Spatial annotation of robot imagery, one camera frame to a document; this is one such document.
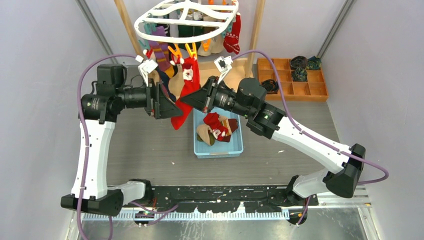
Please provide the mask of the striped beige sock front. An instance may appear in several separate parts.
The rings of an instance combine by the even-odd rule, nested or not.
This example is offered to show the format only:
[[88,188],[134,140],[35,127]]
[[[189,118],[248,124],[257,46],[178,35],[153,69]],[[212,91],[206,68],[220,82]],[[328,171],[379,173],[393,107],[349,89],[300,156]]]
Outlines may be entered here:
[[201,124],[196,128],[196,139],[200,142],[204,142],[208,146],[213,146],[216,141],[212,134],[212,129],[207,124]]

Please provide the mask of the navy sock with white cuff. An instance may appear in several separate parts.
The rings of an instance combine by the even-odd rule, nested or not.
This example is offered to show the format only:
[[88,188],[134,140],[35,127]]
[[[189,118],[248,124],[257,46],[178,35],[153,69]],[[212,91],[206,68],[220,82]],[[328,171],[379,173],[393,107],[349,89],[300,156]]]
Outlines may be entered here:
[[170,63],[167,66],[164,66],[162,63],[158,64],[156,67],[156,72],[159,76],[159,82],[162,84],[162,88],[165,90],[166,95],[173,102],[177,101],[176,96],[170,91],[169,83],[171,78],[175,77],[178,73],[178,67],[176,65],[172,65]]

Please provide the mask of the red santa sock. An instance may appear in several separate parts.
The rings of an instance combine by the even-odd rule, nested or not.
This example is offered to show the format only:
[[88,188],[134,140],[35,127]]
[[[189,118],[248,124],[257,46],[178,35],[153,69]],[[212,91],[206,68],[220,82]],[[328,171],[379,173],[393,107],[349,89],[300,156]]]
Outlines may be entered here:
[[200,85],[200,71],[198,60],[196,57],[188,57],[183,59],[184,63],[181,64],[182,67],[182,79],[184,85],[180,92],[179,98],[176,100],[175,105],[182,111],[181,116],[174,116],[171,118],[171,124],[175,130],[179,130],[180,127],[185,123],[189,114],[193,110],[193,107],[182,102],[182,98],[198,91],[201,87]]
[[203,119],[203,122],[210,126],[216,140],[218,140],[219,136],[223,137],[225,135],[225,128],[221,125],[219,116],[216,112],[210,112]]

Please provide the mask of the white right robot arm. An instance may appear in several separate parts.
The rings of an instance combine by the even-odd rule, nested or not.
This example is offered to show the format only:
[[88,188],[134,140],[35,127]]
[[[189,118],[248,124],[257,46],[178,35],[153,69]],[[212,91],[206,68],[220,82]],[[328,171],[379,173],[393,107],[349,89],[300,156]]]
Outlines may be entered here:
[[289,145],[324,166],[323,170],[292,177],[283,194],[291,205],[325,192],[352,198],[364,167],[357,158],[364,157],[365,148],[357,143],[343,145],[311,131],[266,102],[266,95],[266,89],[255,78],[242,79],[234,91],[211,76],[201,89],[181,101],[203,113],[220,108],[243,116],[253,133]]

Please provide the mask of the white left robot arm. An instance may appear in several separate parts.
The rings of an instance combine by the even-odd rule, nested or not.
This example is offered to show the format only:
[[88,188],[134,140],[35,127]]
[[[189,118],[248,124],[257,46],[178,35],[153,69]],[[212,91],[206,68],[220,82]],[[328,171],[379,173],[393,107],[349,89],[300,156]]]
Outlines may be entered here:
[[127,68],[122,64],[100,64],[96,69],[95,92],[81,97],[81,147],[77,174],[71,193],[61,197],[60,205],[87,214],[117,216],[122,207],[135,201],[148,207],[154,199],[151,182],[130,179],[108,186],[107,161],[118,115],[124,109],[142,108],[155,119],[183,114],[164,92],[162,83],[150,79],[140,87],[125,85]]

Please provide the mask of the striped beige sock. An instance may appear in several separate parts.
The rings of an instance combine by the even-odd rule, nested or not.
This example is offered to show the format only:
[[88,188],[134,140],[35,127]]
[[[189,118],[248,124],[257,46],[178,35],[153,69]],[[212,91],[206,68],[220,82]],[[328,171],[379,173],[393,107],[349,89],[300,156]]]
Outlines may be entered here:
[[196,139],[200,142],[204,142],[208,146],[213,146],[216,141],[212,134],[212,129],[207,124],[201,124],[196,128]]
[[218,120],[221,123],[221,125],[225,128],[225,130],[224,130],[225,135],[219,136],[218,141],[229,143],[232,135],[239,128],[239,123],[235,118],[228,118],[228,117],[223,116],[223,115],[220,115],[218,117]]

